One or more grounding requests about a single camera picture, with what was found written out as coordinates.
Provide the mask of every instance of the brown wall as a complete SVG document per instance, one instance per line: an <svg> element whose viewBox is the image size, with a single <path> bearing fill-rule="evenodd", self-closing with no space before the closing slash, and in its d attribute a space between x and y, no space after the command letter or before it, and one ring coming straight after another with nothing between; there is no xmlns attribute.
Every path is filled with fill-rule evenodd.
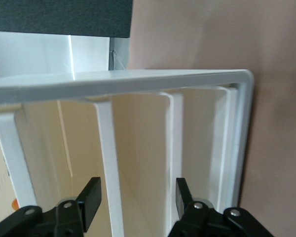
<svg viewBox="0 0 296 237"><path fill-rule="evenodd" d="M241 206L296 237L296 0L134 0L129 69L249 69Z"/></svg>

